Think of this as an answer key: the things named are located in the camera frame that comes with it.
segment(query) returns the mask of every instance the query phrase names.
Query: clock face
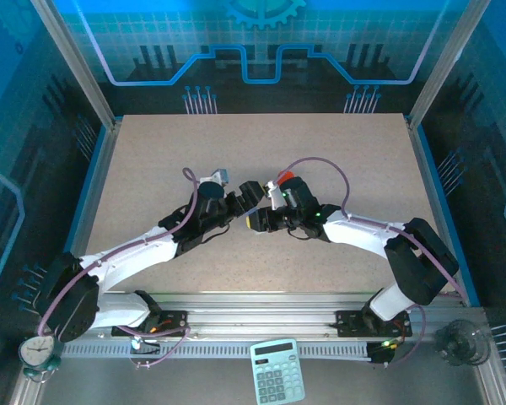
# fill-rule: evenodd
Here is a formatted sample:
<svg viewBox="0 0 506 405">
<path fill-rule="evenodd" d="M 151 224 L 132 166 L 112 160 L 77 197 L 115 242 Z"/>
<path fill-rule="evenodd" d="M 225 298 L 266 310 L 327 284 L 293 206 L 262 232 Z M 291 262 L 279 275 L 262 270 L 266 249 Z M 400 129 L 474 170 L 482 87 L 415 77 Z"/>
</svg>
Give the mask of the clock face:
<svg viewBox="0 0 506 405">
<path fill-rule="evenodd" d="M 21 343 L 19 356 L 27 365 L 36 367 L 51 357 L 53 349 L 53 336 L 36 336 Z"/>
</svg>

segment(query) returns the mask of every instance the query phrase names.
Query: calculator display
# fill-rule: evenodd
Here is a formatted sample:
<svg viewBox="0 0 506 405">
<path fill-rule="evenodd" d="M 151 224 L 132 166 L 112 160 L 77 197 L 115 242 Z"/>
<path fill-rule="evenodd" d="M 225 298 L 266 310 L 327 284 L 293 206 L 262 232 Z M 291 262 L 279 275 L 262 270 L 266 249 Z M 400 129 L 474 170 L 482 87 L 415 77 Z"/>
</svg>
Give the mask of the calculator display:
<svg viewBox="0 0 506 405">
<path fill-rule="evenodd" d="M 256 348 L 255 356 L 259 356 L 261 354 L 282 352 L 283 350 L 292 350 L 292 349 L 293 349 L 292 343 L 276 344 L 274 346 L 266 346 L 265 348 Z"/>
</svg>

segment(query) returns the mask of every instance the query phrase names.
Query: wooden board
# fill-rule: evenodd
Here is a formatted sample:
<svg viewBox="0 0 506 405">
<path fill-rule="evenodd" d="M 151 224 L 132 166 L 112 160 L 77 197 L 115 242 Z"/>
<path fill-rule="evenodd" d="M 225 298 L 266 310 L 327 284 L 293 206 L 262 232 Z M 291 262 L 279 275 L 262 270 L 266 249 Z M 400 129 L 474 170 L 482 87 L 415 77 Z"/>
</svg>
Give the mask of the wooden board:
<svg viewBox="0 0 506 405">
<path fill-rule="evenodd" d="M 401 114 L 271 114 L 125 116 L 87 253 L 130 240 L 187 203 L 191 183 L 217 168 L 229 171 L 228 191 L 243 181 L 265 183 L 296 159 L 321 156 L 347 173 L 347 210 L 375 219 L 433 224 Z M 339 204 L 345 185 L 329 165 L 294 170 L 320 203 Z M 280 232 L 256 235 L 244 219 L 228 234 L 171 262 L 153 266 L 114 289 L 148 292 L 372 292 L 393 280 L 388 262 L 372 253 Z"/>
</svg>

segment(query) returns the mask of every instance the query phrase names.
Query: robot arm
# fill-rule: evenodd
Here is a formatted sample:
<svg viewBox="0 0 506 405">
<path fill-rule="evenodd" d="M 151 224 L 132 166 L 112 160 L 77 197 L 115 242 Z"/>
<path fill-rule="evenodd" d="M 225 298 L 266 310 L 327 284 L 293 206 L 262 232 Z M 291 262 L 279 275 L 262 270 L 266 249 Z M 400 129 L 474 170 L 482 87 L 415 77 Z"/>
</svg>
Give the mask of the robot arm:
<svg viewBox="0 0 506 405">
<path fill-rule="evenodd" d="M 394 320 L 414 304 L 428 305 L 446 285 L 446 278 L 404 235 L 411 235 L 427 248 L 450 276 L 459 266 L 442 240 L 423 219 L 389 223 L 353 214 L 344 214 L 336 205 L 320 205 L 300 177 L 280 186 L 268 183 L 272 206 L 260 208 L 247 219 L 257 232 L 302 229 L 310 239 L 346 243 L 371 251 L 388 260 L 396 282 L 379 291 L 362 310 L 363 322 L 372 334 L 379 334 L 386 322 Z"/>
<path fill-rule="evenodd" d="M 51 312 L 46 325 L 61 342 L 69 342 L 90 328 L 123 325 L 141 332 L 158 323 L 160 308 L 142 291 L 135 294 L 105 294 L 119 282 L 160 262 L 172 260 L 202 243 L 206 233 L 228 226 L 230 221 L 251 210 L 264 197 L 262 186 L 247 181 L 242 194 L 225 194 L 226 170 L 217 170 L 199 181 L 196 202 L 190 201 L 161 219 L 147 233 L 95 255 L 58 257 L 47 269 L 34 307 L 43 316 L 63 289 L 69 290 Z M 177 224 L 184 224 L 172 234 Z"/>
</svg>

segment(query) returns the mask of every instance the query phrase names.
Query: alarm clock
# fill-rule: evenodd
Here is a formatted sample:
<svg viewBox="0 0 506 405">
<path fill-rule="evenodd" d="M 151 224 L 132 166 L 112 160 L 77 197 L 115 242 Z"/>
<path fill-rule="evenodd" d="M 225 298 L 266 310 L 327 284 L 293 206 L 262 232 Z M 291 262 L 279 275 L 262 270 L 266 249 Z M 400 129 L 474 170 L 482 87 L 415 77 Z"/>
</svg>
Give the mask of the alarm clock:
<svg viewBox="0 0 506 405">
<path fill-rule="evenodd" d="M 23 373 L 29 378 L 54 372 L 61 363 L 53 336 L 36 336 L 25 340 L 19 346 L 19 357 L 24 365 Z"/>
</svg>

